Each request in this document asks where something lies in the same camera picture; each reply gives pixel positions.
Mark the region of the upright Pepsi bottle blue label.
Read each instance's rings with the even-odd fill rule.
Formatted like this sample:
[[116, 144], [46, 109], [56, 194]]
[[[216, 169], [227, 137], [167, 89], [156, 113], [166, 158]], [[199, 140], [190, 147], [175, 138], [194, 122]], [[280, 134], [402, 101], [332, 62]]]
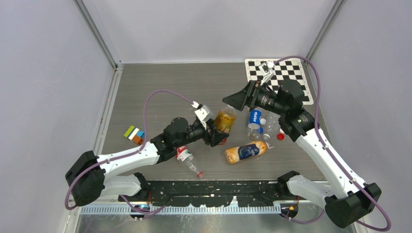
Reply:
[[249, 139], [256, 141], [261, 133], [258, 132], [261, 128], [260, 119], [262, 112], [258, 109], [254, 109], [250, 112], [247, 123], [247, 136]]

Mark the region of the yellow red label bottle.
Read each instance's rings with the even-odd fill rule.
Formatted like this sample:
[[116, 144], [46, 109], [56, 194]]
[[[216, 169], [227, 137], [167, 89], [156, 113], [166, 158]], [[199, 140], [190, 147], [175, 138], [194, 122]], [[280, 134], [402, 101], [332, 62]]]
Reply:
[[233, 108], [230, 105], [227, 105], [218, 112], [214, 120], [214, 123], [217, 130], [223, 133], [230, 133], [236, 118], [237, 113], [235, 108]]

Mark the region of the aluminium slotted rail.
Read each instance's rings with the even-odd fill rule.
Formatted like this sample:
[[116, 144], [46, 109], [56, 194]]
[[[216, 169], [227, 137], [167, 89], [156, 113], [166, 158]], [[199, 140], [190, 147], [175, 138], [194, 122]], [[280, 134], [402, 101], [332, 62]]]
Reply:
[[[132, 213], [126, 204], [93, 204], [80, 210], [84, 215], [128, 215]], [[234, 215], [234, 214], [280, 214], [281, 206], [275, 203], [271, 206], [239, 207], [236, 203], [226, 207], [165, 207], [159, 212], [160, 215]]]

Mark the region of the orange blue label bottle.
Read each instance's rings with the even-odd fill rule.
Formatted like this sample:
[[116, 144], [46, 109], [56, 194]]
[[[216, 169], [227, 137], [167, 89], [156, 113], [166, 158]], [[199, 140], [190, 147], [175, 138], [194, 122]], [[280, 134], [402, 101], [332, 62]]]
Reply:
[[270, 148], [265, 141], [253, 141], [243, 146], [227, 149], [224, 154], [229, 164], [234, 164], [251, 157], [264, 154]]

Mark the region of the red bottle cap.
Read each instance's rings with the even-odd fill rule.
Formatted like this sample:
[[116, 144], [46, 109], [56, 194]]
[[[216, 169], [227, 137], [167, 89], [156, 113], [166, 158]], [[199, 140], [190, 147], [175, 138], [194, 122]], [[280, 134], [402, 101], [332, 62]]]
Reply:
[[284, 134], [282, 134], [282, 133], [279, 133], [279, 134], [277, 135], [277, 139], [280, 140], [280, 141], [284, 140], [284, 138], [285, 138], [285, 136], [284, 136]]

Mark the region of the checkerboard calibration mat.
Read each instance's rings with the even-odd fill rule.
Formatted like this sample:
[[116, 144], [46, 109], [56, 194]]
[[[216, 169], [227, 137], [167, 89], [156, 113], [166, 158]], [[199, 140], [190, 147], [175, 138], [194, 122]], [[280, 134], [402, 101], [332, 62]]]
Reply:
[[[265, 73], [259, 69], [263, 63], [273, 63], [276, 59], [245, 59], [245, 70], [247, 81], [263, 80]], [[266, 81], [266, 84], [271, 90], [277, 92], [280, 85], [285, 80], [295, 80], [298, 81], [301, 89], [304, 92], [303, 104], [313, 105], [314, 99], [312, 97], [311, 91], [309, 89], [309, 83], [307, 81], [305, 72], [303, 70], [301, 60], [297, 58], [291, 58], [282, 61], [272, 67], [273, 76]]]

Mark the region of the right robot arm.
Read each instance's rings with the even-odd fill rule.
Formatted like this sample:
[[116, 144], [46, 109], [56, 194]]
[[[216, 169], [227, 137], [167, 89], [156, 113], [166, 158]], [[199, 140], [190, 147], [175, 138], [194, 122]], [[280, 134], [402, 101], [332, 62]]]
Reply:
[[367, 183], [340, 157], [303, 107], [303, 97], [296, 80], [283, 81], [276, 93], [266, 90], [259, 81], [249, 81], [241, 91], [224, 97], [223, 103], [239, 111], [246, 106], [259, 107], [280, 116], [282, 131], [310, 156], [329, 186], [290, 171], [278, 178], [278, 195], [283, 199], [307, 199], [323, 208], [337, 227], [346, 228], [373, 211], [382, 191], [376, 183]]

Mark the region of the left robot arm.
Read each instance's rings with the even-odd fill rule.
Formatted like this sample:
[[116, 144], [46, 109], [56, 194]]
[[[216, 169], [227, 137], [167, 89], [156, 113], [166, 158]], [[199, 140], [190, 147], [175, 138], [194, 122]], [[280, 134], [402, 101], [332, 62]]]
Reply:
[[65, 174], [69, 189], [65, 196], [65, 207], [72, 210], [85, 206], [102, 196], [126, 195], [138, 201], [145, 200], [149, 188], [139, 175], [122, 174], [141, 166], [165, 162], [177, 154], [179, 147], [202, 139], [214, 147], [229, 137], [219, 131], [213, 119], [203, 126], [199, 119], [189, 125], [185, 118], [177, 117], [163, 130], [163, 133], [144, 144], [107, 155], [95, 155], [89, 150], [80, 155]]

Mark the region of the clear empty plastic bottle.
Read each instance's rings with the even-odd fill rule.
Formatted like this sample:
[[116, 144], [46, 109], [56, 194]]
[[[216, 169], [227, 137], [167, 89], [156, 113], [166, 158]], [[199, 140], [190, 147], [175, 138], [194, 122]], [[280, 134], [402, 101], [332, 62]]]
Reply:
[[279, 133], [280, 125], [279, 125], [280, 115], [267, 112], [265, 116], [265, 124], [263, 125], [263, 140], [268, 141], [271, 137], [276, 136]]

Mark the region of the colourful toy brick stack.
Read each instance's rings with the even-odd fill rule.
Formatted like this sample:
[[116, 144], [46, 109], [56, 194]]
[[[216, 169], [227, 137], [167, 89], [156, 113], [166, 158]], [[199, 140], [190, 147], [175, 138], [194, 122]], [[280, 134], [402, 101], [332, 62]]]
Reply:
[[137, 145], [142, 145], [144, 141], [145, 132], [135, 126], [130, 126], [124, 133], [124, 137], [134, 142]]

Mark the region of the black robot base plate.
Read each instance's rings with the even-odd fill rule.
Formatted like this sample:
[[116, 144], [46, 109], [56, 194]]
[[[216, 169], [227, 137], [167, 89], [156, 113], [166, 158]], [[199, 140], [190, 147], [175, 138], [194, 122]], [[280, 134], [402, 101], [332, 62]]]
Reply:
[[271, 206], [274, 201], [297, 197], [281, 193], [273, 181], [148, 181], [129, 202], [151, 202], [155, 206], [226, 207], [237, 201], [239, 207]]

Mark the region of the red label water bottle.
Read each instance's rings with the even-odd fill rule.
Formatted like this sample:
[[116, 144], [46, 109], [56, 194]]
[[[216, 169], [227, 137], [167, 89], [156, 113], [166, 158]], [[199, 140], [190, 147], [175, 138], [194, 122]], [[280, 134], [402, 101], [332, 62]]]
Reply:
[[184, 168], [186, 168], [191, 175], [195, 176], [197, 179], [203, 178], [204, 173], [202, 169], [200, 169], [193, 154], [185, 146], [177, 148], [177, 154], [175, 157], [177, 161]]

